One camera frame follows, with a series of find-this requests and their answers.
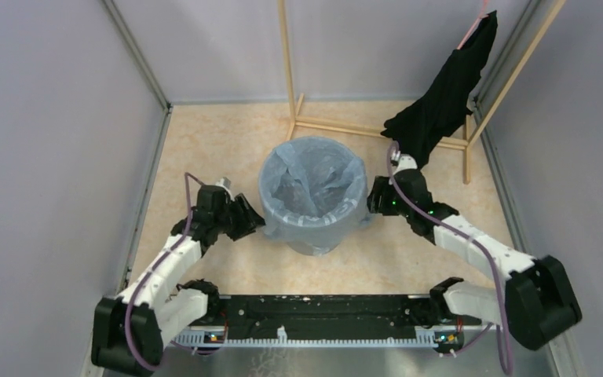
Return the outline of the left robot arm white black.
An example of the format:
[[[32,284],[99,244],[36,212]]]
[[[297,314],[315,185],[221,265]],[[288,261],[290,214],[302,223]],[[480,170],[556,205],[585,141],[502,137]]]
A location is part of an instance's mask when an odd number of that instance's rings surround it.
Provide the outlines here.
[[[136,281],[103,297],[93,315],[93,365],[130,376],[150,376],[163,363],[165,349],[188,325],[212,324],[220,315],[214,285],[200,281],[179,287],[182,276],[219,236],[237,241],[265,224],[242,194],[226,180],[201,185],[188,199],[188,214],[171,230],[162,250]]]

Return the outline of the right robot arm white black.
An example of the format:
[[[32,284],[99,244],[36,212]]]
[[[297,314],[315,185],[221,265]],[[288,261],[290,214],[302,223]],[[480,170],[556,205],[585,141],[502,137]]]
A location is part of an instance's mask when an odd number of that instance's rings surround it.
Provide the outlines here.
[[[404,218],[414,234],[492,279],[492,288],[458,277],[433,287],[429,314],[436,322],[477,318],[524,348],[538,350],[582,321],[578,299],[557,258],[535,258],[508,247],[470,224],[454,207],[433,201],[418,170],[377,176],[367,206],[372,214]]]

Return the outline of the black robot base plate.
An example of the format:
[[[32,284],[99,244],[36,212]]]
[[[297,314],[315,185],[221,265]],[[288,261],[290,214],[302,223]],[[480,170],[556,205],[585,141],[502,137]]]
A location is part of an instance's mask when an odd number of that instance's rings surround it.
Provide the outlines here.
[[[222,295],[189,329],[227,331],[229,341],[379,341],[479,324],[442,312],[427,295]]]

